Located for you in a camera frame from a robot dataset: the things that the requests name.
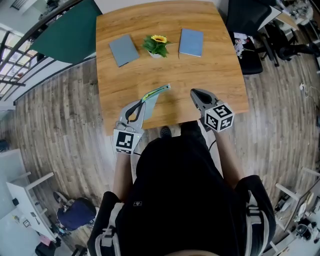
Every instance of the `black shirt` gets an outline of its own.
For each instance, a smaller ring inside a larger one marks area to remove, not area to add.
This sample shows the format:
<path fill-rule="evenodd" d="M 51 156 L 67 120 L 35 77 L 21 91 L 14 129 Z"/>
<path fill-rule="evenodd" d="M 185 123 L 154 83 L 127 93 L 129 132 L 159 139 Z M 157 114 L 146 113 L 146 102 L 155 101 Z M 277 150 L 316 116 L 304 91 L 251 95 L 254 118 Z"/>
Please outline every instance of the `black shirt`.
<path fill-rule="evenodd" d="M 215 167 L 208 148 L 191 136 L 149 143 L 136 174 L 133 189 L 115 222 L 122 256 L 164 256 L 181 250 L 244 255 L 248 190 L 271 223 L 269 241 L 274 236 L 273 209 L 260 178 L 246 177 L 232 189 Z M 99 229 L 108 226 L 117 202 L 113 193 L 104 195 L 100 211 L 103 204 L 108 210 L 99 212 L 89 250 Z"/>

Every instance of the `gray book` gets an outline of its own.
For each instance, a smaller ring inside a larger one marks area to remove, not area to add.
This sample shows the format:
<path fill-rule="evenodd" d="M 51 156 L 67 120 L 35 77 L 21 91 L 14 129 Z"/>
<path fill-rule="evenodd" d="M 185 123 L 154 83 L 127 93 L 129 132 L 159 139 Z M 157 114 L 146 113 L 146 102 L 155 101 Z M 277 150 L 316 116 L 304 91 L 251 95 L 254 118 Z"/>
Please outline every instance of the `gray book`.
<path fill-rule="evenodd" d="M 201 57 L 203 44 L 203 32 L 187 28 L 182 29 L 179 53 Z"/>
<path fill-rule="evenodd" d="M 109 46 L 118 67 L 139 58 L 137 49 L 128 34 L 112 41 Z"/>

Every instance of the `yellow flower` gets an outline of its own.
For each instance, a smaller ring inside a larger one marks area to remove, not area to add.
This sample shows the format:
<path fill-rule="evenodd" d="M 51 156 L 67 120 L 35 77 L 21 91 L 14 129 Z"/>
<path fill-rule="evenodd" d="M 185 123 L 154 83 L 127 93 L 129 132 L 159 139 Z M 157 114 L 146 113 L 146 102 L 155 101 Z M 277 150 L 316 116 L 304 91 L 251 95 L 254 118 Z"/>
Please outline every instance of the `yellow flower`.
<path fill-rule="evenodd" d="M 167 38 L 162 35 L 153 35 L 153 36 L 151 36 L 151 39 L 153 39 L 154 41 L 160 42 L 160 43 L 167 42 Z"/>

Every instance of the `shoe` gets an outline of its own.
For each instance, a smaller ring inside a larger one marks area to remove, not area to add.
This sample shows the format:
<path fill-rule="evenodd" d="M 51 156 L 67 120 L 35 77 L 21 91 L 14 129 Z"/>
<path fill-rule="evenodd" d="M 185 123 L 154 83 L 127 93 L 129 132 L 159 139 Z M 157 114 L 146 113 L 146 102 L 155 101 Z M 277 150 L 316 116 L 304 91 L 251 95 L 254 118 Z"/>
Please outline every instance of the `shoe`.
<path fill-rule="evenodd" d="M 164 126 L 161 128 L 160 137 L 161 138 L 171 138 L 172 137 L 171 130 L 168 126 Z"/>

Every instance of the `potted plant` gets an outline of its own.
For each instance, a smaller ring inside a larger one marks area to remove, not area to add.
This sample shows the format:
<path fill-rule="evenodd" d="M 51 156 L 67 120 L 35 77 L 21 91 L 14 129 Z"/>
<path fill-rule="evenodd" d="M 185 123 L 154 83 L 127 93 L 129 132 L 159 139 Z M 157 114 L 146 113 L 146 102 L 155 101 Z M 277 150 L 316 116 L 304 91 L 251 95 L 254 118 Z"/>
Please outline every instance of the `potted plant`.
<path fill-rule="evenodd" d="M 155 59 L 167 57 L 168 51 L 166 45 L 170 44 L 165 36 L 162 35 L 147 35 L 144 39 L 142 47 Z"/>

